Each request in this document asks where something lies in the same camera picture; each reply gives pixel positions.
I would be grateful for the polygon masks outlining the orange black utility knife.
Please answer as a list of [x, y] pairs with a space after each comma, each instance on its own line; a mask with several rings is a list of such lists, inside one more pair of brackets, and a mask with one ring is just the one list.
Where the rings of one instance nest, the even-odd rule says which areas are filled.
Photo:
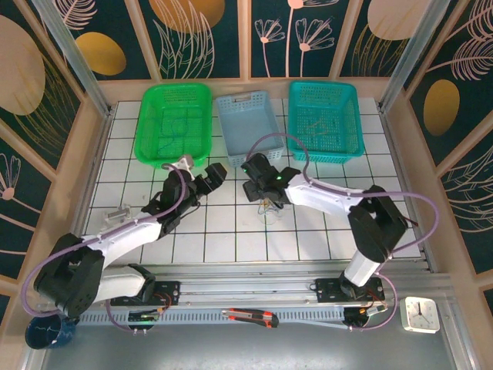
[[273, 312], [260, 309], [230, 308], [222, 310], [221, 314], [232, 321], [256, 324], [265, 328], [277, 328], [279, 325], [279, 318]]

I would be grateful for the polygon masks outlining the dark blue enamel mug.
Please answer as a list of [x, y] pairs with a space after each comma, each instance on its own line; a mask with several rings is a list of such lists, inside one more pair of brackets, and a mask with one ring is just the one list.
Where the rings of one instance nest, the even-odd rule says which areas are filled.
[[78, 318], [58, 314], [34, 317], [25, 330], [25, 342], [35, 350], [61, 348], [73, 339], [78, 323]]

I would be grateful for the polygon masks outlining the light blue plastic basket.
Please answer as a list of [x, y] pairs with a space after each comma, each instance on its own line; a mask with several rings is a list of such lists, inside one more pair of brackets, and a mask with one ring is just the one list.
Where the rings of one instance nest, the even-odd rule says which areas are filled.
[[281, 136], [257, 140], [280, 132], [268, 92], [264, 90], [220, 96], [215, 100], [229, 164], [240, 167], [252, 147], [269, 160], [282, 157]]

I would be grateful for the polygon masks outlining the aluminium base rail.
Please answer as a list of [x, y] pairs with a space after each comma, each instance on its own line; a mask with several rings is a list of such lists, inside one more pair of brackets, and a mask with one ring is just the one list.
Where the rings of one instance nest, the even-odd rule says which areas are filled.
[[[264, 261], [149, 265], [158, 280], [179, 281], [180, 308], [312, 307], [317, 297], [310, 286], [318, 278], [336, 278], [346, 261]], [[447, 274], [432, 273], [415, 259], [387, 262], [381, 276], [387, 302], [407, 296], [430, 298], [441, 304], [454, 300]]]

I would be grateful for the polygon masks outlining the white square clock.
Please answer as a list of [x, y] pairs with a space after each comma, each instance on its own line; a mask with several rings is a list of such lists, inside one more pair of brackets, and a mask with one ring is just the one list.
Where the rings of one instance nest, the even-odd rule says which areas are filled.
[[436, 302], [430, 298], [406, 297], [400, 300], [401, 324], [405, 331], [435, 334], [440, 330]]

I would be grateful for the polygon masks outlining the clear acrylic piece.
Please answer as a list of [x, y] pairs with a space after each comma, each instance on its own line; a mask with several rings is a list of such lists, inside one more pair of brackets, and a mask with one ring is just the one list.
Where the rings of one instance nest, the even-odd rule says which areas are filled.
[[102, 225], [105, 228], [114, 227], [117, 224], [123, 224], [132, 218], [132, 212], [130, 207], [117, 207], [106, 211], [102, 216]]

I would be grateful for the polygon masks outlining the green plastic basket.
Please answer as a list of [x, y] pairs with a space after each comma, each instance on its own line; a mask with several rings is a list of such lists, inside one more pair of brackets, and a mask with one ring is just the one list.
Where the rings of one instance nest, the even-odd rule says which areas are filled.
[[140, 106], [134, 154], [154, 168], [189, 154], [196, 166], [212, 148], [211, 90], [202, 83], [172, 83], [146, 90]]

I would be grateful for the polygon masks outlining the small black circuit board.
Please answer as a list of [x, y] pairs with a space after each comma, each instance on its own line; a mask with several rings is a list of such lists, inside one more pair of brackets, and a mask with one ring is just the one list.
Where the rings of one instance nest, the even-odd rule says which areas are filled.
[[357, 307], [348, 307], [344, 308], [344, 320], [343, 323], [352, 328], [362, 328], [364, 327], [370, 317], [379, 314], [381, 312], [385, 312], [387, 307], [383, 305], [374, 306], [371, 308], [357, 308]]
[[130, 311], [128, 314], [128, 322], [154, 322], [160, 318], [161, 314], [157, 310], [150, 311]]

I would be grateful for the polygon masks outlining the teal plastic basket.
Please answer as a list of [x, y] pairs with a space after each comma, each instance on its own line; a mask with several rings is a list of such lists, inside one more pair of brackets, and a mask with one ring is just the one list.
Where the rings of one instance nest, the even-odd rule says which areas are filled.
[[357, 90], [342, 82], [294, 81], [288, 100], [288, 139], [293, 158], [345, 164], [364, 154]]

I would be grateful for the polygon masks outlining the aluminium frame post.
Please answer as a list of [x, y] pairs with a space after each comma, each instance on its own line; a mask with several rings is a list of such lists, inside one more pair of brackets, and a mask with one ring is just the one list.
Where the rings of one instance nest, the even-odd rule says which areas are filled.
[[96, 77], [89, 68], [81, 49], [76, 45], [72, 31], [82, 31], [97, 13], [96, 0], [30, 0], [47, 30], [58, 44], [69, 65], [73, 68], [89, 98], [104, 116], [109, 116], [111, 106], [99, 88]]
[[378, 103], [379, 113], [387, 113], [397, 96], [401, 92], [404, 83], [411, 74], [412, 69], [418, 63], [421, 54], [429, 43], [435, 29], [443, 19], [451, 0], [430, 0], [417, 29], [393, 71], [387, 88]]

